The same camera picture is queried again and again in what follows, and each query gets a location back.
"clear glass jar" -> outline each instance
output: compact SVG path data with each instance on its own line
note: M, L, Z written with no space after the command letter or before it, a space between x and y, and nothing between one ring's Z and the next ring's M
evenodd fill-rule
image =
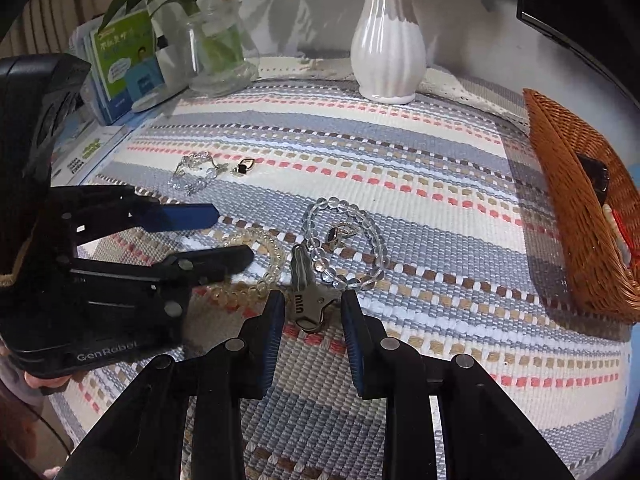
M187 17L181 50L189 86L196 92L227 95L258 77L258 49L238 9L237 2L225 2Z

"woven tablecloth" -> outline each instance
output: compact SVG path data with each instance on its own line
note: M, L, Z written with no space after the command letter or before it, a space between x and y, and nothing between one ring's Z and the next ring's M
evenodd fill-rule
M424 355L473 355L576 477L593 472L610 458L620 432L630 329L580 315L569 304L554 213L522 102L467 81L455 95L422 94L393 107L363 100L348 74L321 75L262 80L219 99L185 96L136 129L91 184L132 184L169 202L211 202L220 222L204 232L133 229L89 244L81 255L148 265L176 250L215 247L246 226L269 230L289 251L302 240L302 215L316 198L356 203L374 218L392 260L375 290L360 294L365 313ZM442 86L422 89L438 93ZM201 150L230 166L250 156L256 167L241 178L223 174L191 197L171 189L181 156ZM343 219L323 213L322 235ZM332 262L343 272L367 273L372 256L364 236L350 238ZM267 266L258 251L242 278L256 280ZM282 283L289 279L285 273ZM259 311L228 312L195 294L188 343L174 355L235 336ZM52 398L76 442L144 364L94 370ZM431 402L444 478L442 432ZM339 316L315 335L287 323L273 386L263 400L242 402L247 476L380 478L384 420L383 400L356 395Z

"bracelet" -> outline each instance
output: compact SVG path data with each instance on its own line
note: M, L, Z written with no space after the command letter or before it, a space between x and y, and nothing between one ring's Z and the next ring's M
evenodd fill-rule
M220 306L226 306L227 308L244 307L255 304L258 300L264 300L269 295L274 283L280 279L282 267L286 262L284 250L277 238L269 232L255 227L239 230L229 236L229 238L226 238L222 243L222 247L235 245L249 245L250 247L256 242L267 249L269 253L270 264L267 272L265 272L264 276L256 283L241 290L231 289L230 283L209 286L208 289L212 299Z
M374 266L371 273L362 279L351 278L348 280L346 276L338 274L335 268L330 266L328 254L322 248L322 242L320 241L315 222L318 211L324 209L336 210L355 219L369 239L373 249L372 254L375 258ZM339 234L340 229L338 229L338 227L344 226L345 223L341 222L330 229L330 237L332 238L328 240L330 246L336 246L334 238L336 234ZM382 280L385 277L384 269L389 266L391 261L386 250L385 241L373 219L366 211L359 209L355 204L350 204L346 200L340 200L335 196L329 199L319 198L314 204L309 206L302 217L302 233L306 240L309 256L314 263L314 269L321 275L323 282L332 283L338 290L371 290L376 286L378 280Z
M211 164L211 167L207 169L205 176L196 177L196 181L193 184L184 184L182 182L182 179L186 175L184 171L185 168L192 171L201 171L203 170L203 165L207 163ZM168 184L172 189L184 190L188 196L191 196L205 189L211 182L217 179L220 173L226 171L226 168L228 168L228 164L216 163L209 152L191 153L191 155L185 155L181 158Z

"speech bubble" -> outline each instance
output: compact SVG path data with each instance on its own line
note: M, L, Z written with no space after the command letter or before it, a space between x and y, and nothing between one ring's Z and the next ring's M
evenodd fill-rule
M127 70L131 68L131 58L121 57L114 64L109 67L109 73L107 74L107 81L109 83L116 82L118 79L122 79L127 73Z

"qr code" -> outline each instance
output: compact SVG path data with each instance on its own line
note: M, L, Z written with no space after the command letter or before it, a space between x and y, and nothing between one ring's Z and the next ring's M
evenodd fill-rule
M71 171L71 173L76 174L76 171L78 171L80 168L82 168L83 164L84 164L84 162L76 157L74 160L72 160L66 166L69 168L69 171Z

